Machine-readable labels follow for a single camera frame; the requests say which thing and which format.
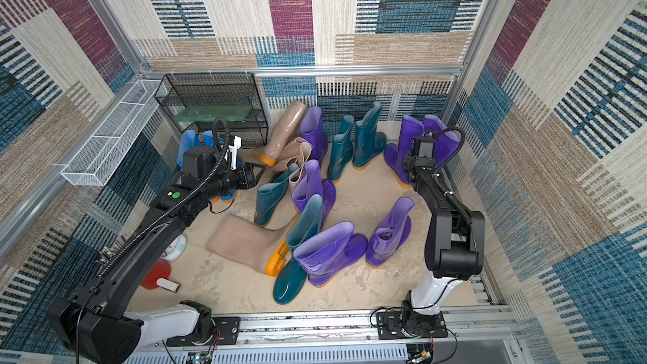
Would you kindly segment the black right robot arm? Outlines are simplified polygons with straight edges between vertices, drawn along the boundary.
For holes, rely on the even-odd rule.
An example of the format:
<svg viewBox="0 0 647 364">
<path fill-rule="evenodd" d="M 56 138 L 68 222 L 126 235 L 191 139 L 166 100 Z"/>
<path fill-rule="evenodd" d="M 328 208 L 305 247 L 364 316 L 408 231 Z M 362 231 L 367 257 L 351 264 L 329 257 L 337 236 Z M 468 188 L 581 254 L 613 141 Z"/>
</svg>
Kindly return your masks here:
<svg viewBox="0 0 647 364">
<path fill-rule="evenodd" d="M 417 136 L 405 155 L 407 180 L 431 212 L 424 247 L 426 273 L 403 303 L 409 316 L 439 315 L 451 292 L 483 269 L 485 218 L 458 200 L 442 174 L 463 144 L 463 131 L 448 128 Z"/>
</svg>

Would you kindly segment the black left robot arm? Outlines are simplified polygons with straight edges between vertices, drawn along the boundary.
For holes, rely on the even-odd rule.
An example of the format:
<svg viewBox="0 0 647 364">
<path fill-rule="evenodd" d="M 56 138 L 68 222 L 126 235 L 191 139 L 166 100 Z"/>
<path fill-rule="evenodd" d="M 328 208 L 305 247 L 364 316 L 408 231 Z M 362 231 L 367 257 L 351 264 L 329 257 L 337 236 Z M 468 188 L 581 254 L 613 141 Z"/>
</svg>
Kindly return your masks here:
<svg viewBox="0 0 647 364">
<path fill-rule="evenodd" d="M 198 146 L 184 155 L 183 169 L 156 195 L 144 219 L 119 249 L 108 249 L 99 273 L 69 298 L 55 298 L 48 310 L 55 333 L 77 357 L 123 363 L 136 350 L 170 338 L 207 340 L 215 328 L 207 306 L 185 300 L 172 308 L 128 312 L 137 288 L 163 251 L 190 227 L 212 199 L 255 187 L 265 171 L 239 163 L 225 145 Z"/>
</svg>

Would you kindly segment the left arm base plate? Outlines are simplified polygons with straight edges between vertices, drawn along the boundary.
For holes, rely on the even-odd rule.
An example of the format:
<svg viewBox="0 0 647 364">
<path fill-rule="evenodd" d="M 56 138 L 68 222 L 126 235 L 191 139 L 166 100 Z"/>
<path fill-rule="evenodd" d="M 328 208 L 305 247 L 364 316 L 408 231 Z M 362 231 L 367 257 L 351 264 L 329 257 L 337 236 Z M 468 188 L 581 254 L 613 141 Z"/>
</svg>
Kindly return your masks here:
<svg viewBox="0 0 647 364">
<path fill-rule="evenodd" d="M 240 317 L 212 317 L 200 321 L 189 335 L 165 340 L 168 347 L 235 345 L 239 336 Z"/>
</svg>

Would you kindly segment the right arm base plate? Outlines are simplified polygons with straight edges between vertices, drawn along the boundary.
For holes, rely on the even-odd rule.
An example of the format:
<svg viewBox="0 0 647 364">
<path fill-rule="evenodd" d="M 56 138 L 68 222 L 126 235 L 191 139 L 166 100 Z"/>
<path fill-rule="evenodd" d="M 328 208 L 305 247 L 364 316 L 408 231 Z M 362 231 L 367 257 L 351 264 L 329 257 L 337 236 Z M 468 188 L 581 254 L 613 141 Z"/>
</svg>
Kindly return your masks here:
<svg viewBox="0 0 647 364">
<path fill-rule="evenodd" d="M 442 339 L 449 334 L 442 313 L 422 315 L 401 308 L 380 308 L 371 313 L 369 322 L 380 340 Z"/>
</svg>

